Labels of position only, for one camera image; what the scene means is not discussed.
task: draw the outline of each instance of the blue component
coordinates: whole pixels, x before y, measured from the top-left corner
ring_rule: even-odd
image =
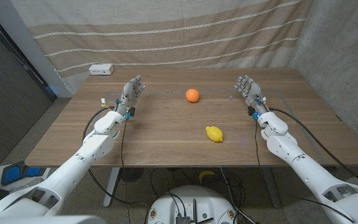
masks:
[[[36,177],[40,175],[41,168],[28,168],[25,175],[28,177]]]
[[[4,184],[10,183],[14,180],[17,180],[20,178],[20,169],[19,167],[11,167],[9,170],[6,171],[4,176]]]

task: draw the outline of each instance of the white device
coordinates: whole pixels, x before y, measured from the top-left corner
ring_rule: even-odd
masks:
[[[90,66],[89,71],[91,75],[111,75],[114,67],[110,63],[106,64],[93,64]]]
[[[170,194],[179,196],[180,200]],[[219,193],[203,186],[186,185],[170,190],[153,203],[148,224],[233,223],[235,215],[233,206]]]

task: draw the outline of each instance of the orange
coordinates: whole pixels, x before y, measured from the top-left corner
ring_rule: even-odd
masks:
[[[195,89],[189,89],[186,92],[186,99],[189,102],[195,103],[195,102],[197,102],[199,97],[200,97],[200,93],[198,93],[198,91]]]

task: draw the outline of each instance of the white box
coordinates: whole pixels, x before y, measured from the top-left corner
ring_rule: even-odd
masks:
[[[112,64],[93,64],[90,66],[89,71],[91,75],[111,75],[114,67]]]

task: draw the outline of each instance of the curtain stripe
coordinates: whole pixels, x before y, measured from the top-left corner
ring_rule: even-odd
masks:
[[[68,52],[77,52],[77,51],[87,51],[87,52],[145,52],[145,51],[154,51],[154,50],[170,50],[170,49],[179,49],[179,48],[184,48],[184,47],[194,47],[194,46],[199,46],[199,45],[204,45],[204,44],[212,44],[212,43],[216,43],[216,42],[223,42],[223,41],[229,41],[229,40],[235,40],[235,39],[239,39],[242,37],[247,37],[253,34],[256,34],[260,31],[263,30],[269,30],[269,29],[277,29],[277,28],[281,28],[285,25],[291,24],[293,22],[303,22],[306,19],[294,19],[292,21],[286,22],[282,25],[277,25],[277,26],[271,26],[271,27],[264,27],[262,29],[259,29],[255,32],[251,32],[248,34],[244,34],[244,35],[240,35],[237,37],[229,37],[229,38],[224,38],[224,39],[219,39],[219,40],[212,40],[212,41],[207,41],[207,42],[201,42],[201,43],[197,43],[197,44],[186,44],[186,45],[178,45],[178,46],[173,46],[173,47],[159,47],[159,48],[152,48],[152,49],[125,49],[125,50],[118,50],[118,49],[101,49],[101,50],[96,50],[96,49],[71,49],[71,50],[62,50],[59,52],[55,52],[52,54],[46,54],[46,57],[52,57],[55,55],[59,55],[59,54],[64,54],[64,53],[68,53]]]
[[[244,50],[241,50],[241,51],[238,51],[238,52],[233,52],[233,53],[229,53],[229,54],[223,54],[223,55],[218,55],[218,56],[214,56],[214,57],[205,57],[205,58],[196,58],[196,59],[191,59],[191,60],[182,60],[182,61],[176,61],[176,62],[160,62],[160,63],[114,63],[113,65],[172,65],[172,64],[178,64],[178,63],[186,63],[186,62],[198,62],[198,61],[201,61],[201,60],[211,60],[211,59],[216,59],[216,58],[221,58],[221,57],[225,57],[225,56],[230,56],[230,55],[236,55],[236,54],[239,54],[239,53],[243,53],[247,50],[254,50],[254,49],[263,49],[263,48],[266,48],[266,47],[269,47],[271,45],[275,45],[275,44],[279,44],[283,41],[286,41],[286,40],[298,40],[298,38],[284,38],[282,40],[279,40],[279,41],[276,41],[276,42],[272,42],[270,44],[267,44],[267,45],[263,45],[263,46],[256,46],[256,47],[249,47],[247,49],[244,49]],[[84,64],[81,64],[81,65],[74,65],[74,66],[70,66],[70,67],[67,67],[67,68],[64,68],[64,69],[61,69],[61,70],[57,70],[58,72],[64,72],[64,71],[67,71],[69,69],[72,69],[72,68],[78,68],[78,67],[82,67],[82,66],[87,66],[87,65],[92,65],[94,63],[101,63],[101,62],[90,62],[90,63],[84,63]]]
[[[299,2],[302,2],[304,0],[297,0],[297,1],[292,1],[292,2],[288,2],[288,3],[284,3],[284,4],[280,4],[278,6],[275,6],[271,9],[267,9],[265,11],[262,12],[258,12],[255,14],[251,14],[251,15],[246,15],[246,16],[240,16],[240,17],[235,17],[232,19],[226,19],[223,21],[218,21],[218,22],[212,22],[209,24],[201,24],[201,25],[197,25],[197,26],[189,26],[189,27],[180,27],[180,28],[175,28],[175,29],[165,29],[165,30],[150,30],[150,31],[137,31],[137,32],[115,32],[115,33],[97,33],[97,32],[83,32],[83,33],[78,33],[78,32],[51,32],[48,34],[42,34],[42,35],[36,35],[34,36],[34,39],[39,39],[39,38],[43,38],[43,37],[48,37],[51,35],[105,35],[105,36],[109,36],[109,35],[137,35],[137,34],[158,34],[158,33],[162,33],[162,32],[175,32],[175,31],[180,31],[180,30],[188,30],[188,29],[196,29],[196,28],[201,28],[201,27],[209,27],[209,26],[214,26],[214,25],[218,25],[218,24],[223,24],[226,22],[232,22],[232,21],[236,21],[236,20],[240,20],[240,19],[247,19],[247,18],[251,18],[251,17],[255,17],[255,16],[259,16],[262,14],[266,14],[268,12],[271,12],[275,9],[278,9],[280,7],[285,7],[285,6],[290,6],[290,5],[294,5],[294,4],[298,4]]]

